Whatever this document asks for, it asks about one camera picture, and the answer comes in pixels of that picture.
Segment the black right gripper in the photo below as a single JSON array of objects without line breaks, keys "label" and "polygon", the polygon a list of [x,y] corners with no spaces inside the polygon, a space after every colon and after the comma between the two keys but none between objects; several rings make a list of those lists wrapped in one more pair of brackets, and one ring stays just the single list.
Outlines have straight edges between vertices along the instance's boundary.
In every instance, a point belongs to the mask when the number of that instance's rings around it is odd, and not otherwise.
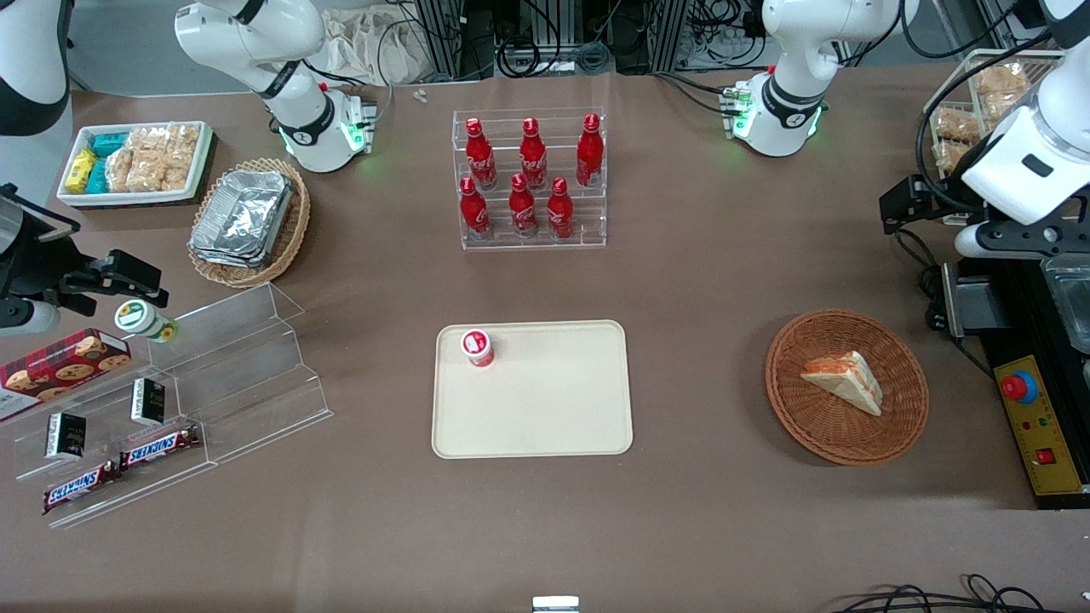
[{"label": "black right gripper", "polygon": [[58,306],[92,317],[97,301],[90,295],[116,295],[104,279],[123,284],[126,295],[164,309],[169,291],[161,289],[161,271],[124,251],[110,251],[100,260],[82,255],[72,241],[38,242],[12,247],[3,255],[4,317],[31,317],[38,309]]}]

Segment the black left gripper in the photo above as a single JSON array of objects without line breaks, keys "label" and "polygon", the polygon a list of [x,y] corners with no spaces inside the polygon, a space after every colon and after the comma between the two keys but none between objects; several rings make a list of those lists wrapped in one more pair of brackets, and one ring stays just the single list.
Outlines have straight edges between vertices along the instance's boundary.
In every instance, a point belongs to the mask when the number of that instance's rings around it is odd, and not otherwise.
[{"label": "black left gripper", "polygon": [[903,194],[883,194],[880,197],[883,235],[894,235],[912,221],[937,221],[946,226],[968,226],[969,213],[955,209],[938,199],[935,187],[929,185],[923,175],[908,175],[903,179]]}]

